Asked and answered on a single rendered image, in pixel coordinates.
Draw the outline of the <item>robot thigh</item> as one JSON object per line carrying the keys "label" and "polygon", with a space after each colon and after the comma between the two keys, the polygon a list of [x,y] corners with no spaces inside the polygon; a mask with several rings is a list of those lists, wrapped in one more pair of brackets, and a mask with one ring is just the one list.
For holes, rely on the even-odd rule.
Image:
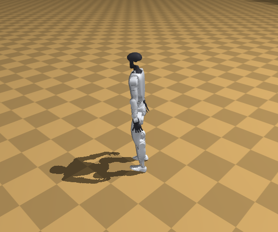
{"label": "robot thigh", "polygon": [[[144,121],[144,116],[142,114],[142,112],[138,112],[137,113],[137,117],[139,118],[139,124],[143,125],[143,121]],[[134,123],[132,121],[132,124],[131,124],[131,134],[132,134],[132,139],[135,143],[135,145],[138,147],[139,146],[139,143],[141,142],[144,142],[145,141],[143,139],[140,139],[141,138],[141,132],[139,131],[139,133],[135,133],[135,129],[132,131],[133,129],[133,126],[134,126]],[[141,130],[141,129],[140,129]],[[136,130],[137,131],[137,130]],[[145,143],[146,144],[146,143]]]}
{"label": "robot thigh", "polygon": [[145,137],[146,133],[144,131],[141,131],[141,138],[140,139],[143,139]]}

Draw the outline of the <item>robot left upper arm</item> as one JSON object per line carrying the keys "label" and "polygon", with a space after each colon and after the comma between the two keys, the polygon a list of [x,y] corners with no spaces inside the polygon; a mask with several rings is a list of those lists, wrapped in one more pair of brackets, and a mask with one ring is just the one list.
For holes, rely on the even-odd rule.
{"label": "robot left upper arm", "polygon": [[132,95],[132,98],[130,99],[130,101],[132,99],[136,100],[136,103],[138,103],[138,79],[137,79],[137,76],[133,76],[130,78],[129,80],[129,85],[130,85],[130,88],[131,88],[131,95]]}

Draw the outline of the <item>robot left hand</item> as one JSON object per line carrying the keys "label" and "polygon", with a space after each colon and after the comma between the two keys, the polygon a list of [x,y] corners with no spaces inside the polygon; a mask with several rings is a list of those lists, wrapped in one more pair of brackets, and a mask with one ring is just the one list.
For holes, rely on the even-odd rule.
{"label": "robot left hand", "polygon": [[[133,120],[133,119],[132,119]],[[133,121],[133,123],[134,123],[134,121]],[[143,131],[143,129],[142,129],[142,127],[141,127],[141,125],[139,124],[139,118],[138,118],[138,122],[136,122],[136,123],[134,123],[134,126],[133,126],[133,129],[132,129],[132,131],[135,129],[135,133],[139,133],[139,131],[141,132],[141,131]],[[141,130],[140,130],[141,129]],[[137,131],[136,131],[137,130]]]}

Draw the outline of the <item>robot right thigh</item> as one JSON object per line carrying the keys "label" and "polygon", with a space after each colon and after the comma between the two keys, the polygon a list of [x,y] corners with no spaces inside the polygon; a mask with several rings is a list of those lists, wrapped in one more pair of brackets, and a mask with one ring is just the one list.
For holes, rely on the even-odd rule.
{"label": "robot right thigh", "polygon": [[144,131],[141,131],[141,138],[140,139],[143,139],[145,137],[146,133]]}

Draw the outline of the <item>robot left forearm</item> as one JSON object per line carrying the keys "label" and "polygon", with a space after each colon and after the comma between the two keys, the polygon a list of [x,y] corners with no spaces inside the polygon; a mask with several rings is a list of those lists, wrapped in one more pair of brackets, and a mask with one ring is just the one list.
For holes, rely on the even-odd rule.
{"label": "robot left forearm", "polygon": [[133,118],[134,123],[136,123],[136,122],[138,122],[138,118],[137,118],[138,106],[137,106],[136,100],[132,99],[130,101],[130,104],[131,104],[131,110],[132,110],[132,118]]}

